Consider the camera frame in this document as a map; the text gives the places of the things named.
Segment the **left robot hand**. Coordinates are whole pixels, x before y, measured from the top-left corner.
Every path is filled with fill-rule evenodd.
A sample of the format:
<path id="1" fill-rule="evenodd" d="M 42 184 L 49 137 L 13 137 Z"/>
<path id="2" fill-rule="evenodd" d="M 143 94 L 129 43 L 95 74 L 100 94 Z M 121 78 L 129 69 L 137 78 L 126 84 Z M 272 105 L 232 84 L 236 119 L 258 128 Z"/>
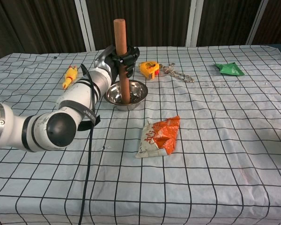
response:
<path id="1" fill-rule="evenodd" d="M 118 56 L 115 46 L 110 45 L 97 57 L 95 67 L 105 69 L 111 77 L 111 83 L 114 84 L 119 75 L 120 66 L 124 66 L 127 78 L 133 75 L 133 69 L 139 55 L 139 48 L 129 45 L 127 53 Z"/>

